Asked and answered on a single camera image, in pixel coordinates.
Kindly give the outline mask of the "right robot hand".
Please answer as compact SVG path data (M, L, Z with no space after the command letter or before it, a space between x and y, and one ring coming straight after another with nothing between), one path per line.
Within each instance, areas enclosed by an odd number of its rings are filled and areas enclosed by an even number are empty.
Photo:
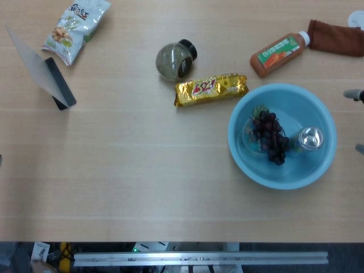
M343 92L344 97L352 99L353 101L361 101L364 103L364 90L363 89L348 89ZM363 144L357 143L355 145L355 150L358 151L360 154L364 154L364 147Z

